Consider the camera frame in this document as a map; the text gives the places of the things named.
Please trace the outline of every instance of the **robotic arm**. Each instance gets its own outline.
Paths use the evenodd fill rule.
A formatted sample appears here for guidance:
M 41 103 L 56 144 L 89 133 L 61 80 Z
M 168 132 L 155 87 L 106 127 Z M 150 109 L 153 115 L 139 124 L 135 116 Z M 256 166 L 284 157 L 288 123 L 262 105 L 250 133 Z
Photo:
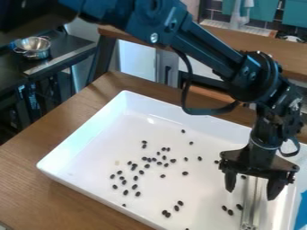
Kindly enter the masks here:
M 221 153 L 220 170 L 232 192 L 238 173 L 268 179 L 268 200 L 294 182 L 299 166 L 276 155 L 281 145 L 301 131 L 302 96 L 281 76 L 282 68 L 262 52 L 238 52 L 192 21 L 180 0 L 0 0 L 0 43 L 73 20 L 110 24 L 144 42 L 172 47 L 189 70 L 182 94 L 182 108 L 191 115 L 217 115 L 233 110 L 239 102 L 257 104 L 257 120 L 250 142 L 241 150 Z M 229 86 L 231 103 L 220 109 L 186 107 L 192 81 L 189 54 L 210 66 Z

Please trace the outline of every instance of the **screw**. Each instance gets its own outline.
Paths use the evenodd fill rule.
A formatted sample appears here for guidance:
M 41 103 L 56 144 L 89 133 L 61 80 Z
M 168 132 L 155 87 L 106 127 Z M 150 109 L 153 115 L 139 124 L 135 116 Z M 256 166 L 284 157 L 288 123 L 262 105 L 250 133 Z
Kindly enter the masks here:
M 256 80 L 256 76 L 257 76 L 257 74 L 255 72 L 251 72 L 250 73 L 250 80 L 251 81 L 255 81 Z
M 150 36 L 150 41 L 154 44 L 157 43 L 159 39 L 159 35 L 155 32 Z
M 243 75 L 248 75 L 250 73 L 250 69 L 246 66 L 246 67 L 244 67 L 243 69 L 242 69 L 242 74 Z

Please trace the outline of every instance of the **cable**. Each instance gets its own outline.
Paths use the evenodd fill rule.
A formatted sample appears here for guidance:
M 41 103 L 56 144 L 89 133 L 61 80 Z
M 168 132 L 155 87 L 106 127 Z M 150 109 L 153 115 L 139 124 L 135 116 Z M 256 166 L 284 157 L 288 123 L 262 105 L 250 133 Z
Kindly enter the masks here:
M 174 51 L 178 54 L 178 56 L 182 59 L 182 61 L 186 64 L 188 69 L 188 79 L 183 87 L 182 91 L 182 97 L 181 97 L 181 106 L 182 109 L 189 115 L 219 115 L 226 112 L 233 111 L 240 103 L 238 101 L 235 101 L 233 103 L 230 103 L 222 108 L 219 109 L 195 109 L 195 108 L 187 108 L 187 98 L 189 94 L 189 88 L 192 85 L 193 80 L 193 68 L 191 63 L 189 62 L 189 59 L 186 54 L 182 53 L 179 50 L 174 49 Z

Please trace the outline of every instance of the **stainless steel bowl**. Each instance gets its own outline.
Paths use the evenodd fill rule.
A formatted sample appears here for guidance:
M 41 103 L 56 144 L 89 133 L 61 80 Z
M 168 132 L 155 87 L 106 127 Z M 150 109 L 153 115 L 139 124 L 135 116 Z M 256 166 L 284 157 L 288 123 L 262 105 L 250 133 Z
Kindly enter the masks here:
M 15 41 L 14 52 L 23 54 L 29 60 L 40 60 L 50 56 L 51 42 L 49 37 L 30 37 Z

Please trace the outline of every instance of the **bean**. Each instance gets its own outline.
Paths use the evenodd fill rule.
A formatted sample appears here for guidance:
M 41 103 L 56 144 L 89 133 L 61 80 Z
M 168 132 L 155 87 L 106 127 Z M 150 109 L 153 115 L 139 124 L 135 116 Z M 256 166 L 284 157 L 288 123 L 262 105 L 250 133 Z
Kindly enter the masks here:
M 231 209 L 229 209 L 229 210 L 227 211 L 227 213 L 228 213 L 229 216 L 233 216 L 233 211 L 232 211 Z
M 236 207 L 237 207 L 237 209 L 239 209 L 240 211 L 242 211 L 242 210 L 243 210 L 243 206 L 242 206 L 242 205 L 240 205 L 240 204 L 237 204 L 237 205 L 236 205 Z

